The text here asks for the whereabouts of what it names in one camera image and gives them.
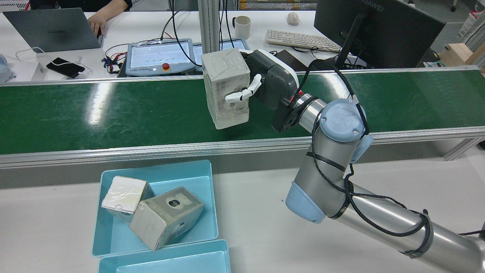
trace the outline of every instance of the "person's arm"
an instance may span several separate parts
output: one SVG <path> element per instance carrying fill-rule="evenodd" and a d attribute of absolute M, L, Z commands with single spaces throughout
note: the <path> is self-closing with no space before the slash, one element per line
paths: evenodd
<path fill-rule="evenodd" d="M 104 35 L 104 26 L 106 21 L 122 13 L 129 8 L 129 5 L 124 0 L 111 0 L 106 6 L 102 7 L 93 16 L 89 17 L 88 22 L 95 34 L 101 29 L 101 34 Z"/>

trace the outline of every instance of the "tablet screen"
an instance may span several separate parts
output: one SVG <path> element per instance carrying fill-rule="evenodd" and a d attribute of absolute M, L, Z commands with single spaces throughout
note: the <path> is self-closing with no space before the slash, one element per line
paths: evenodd
<path fill-rule="evenodd" d="M 189 55 L 189 43 L 180 42 L 185 53 Z M 190 60 L 180 49 L 177 42 L 163 44 L 148 44 L 131 48 L 131 67 L 140 68 L 161 65 L 163 63 L 181 64 Z"/>

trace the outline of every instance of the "gray box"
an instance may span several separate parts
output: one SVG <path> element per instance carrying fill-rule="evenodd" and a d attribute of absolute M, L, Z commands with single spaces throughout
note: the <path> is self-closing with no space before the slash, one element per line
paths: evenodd
<path fill-rule="evenodd" d="M 129 223 L 141 200 L 154 197 L 150 184 L 145 180 L 115 176 L 101 207 L 120 221 Z"/>
<path fill-rule="evenodd" d="M 191 229 L 200 216 L 204 203 L 185 187 L 141 201 L 129 228 L 151 250 Z"/>

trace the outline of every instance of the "plastic wrap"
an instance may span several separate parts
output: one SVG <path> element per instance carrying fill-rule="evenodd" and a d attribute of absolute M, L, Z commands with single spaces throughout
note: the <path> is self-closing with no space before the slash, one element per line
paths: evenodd
<path fill-rule="evenodd" d="M 238 49 L 202 55 L 207 107 L 216 129 L 224 129 L 249 120 L 248 100 L 226 103 L 225 97 L 249 85 L 249 68 Z"/>
<path fill-rule="evenodd" d="M 101 202 L 101 207 L 107 209 L 122 222 L 130 222 L 138 203 L 154 196 L 147 181 L 115 176 L 108 193 Z"/>

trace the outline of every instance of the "smartphone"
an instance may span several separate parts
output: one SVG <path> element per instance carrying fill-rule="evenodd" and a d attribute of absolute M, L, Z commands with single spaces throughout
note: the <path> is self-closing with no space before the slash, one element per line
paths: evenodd
<path fill-rule="evenodd" d="M 46 67 L 73 79 L 76 78 L 80 72 L 85 70 L 84 67 L 78 66 L 61 58 L 56 58 L 52 62 L 48 63 Z"/>

